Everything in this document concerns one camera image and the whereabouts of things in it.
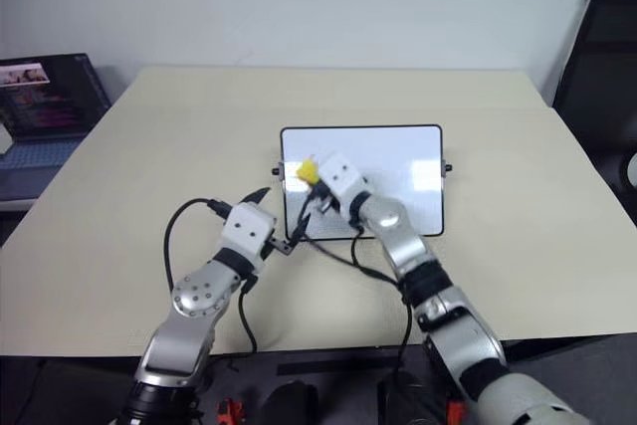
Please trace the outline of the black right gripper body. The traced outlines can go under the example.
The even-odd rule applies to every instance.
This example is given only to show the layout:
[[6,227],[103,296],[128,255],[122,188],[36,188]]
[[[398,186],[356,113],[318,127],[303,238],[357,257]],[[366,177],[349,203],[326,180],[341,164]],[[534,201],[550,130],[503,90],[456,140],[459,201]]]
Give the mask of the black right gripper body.
[[311,215],[314,211],[324,215],[330,210],[338,213],[340,204],[327,185],[323,182],[323,191],[311,191],[310,188],[305,200],[305,215]]

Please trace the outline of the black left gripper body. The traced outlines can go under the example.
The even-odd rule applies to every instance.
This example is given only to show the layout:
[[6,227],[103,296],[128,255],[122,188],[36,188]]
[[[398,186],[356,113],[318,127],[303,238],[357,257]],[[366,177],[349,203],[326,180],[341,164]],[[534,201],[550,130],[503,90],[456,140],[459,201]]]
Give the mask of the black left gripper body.
[[285,256],[289,256],[294,251],[294,247],[284,240],[270,237],[261,249],[261,259],[263,261],[267,260],[274,251],[278,251]]

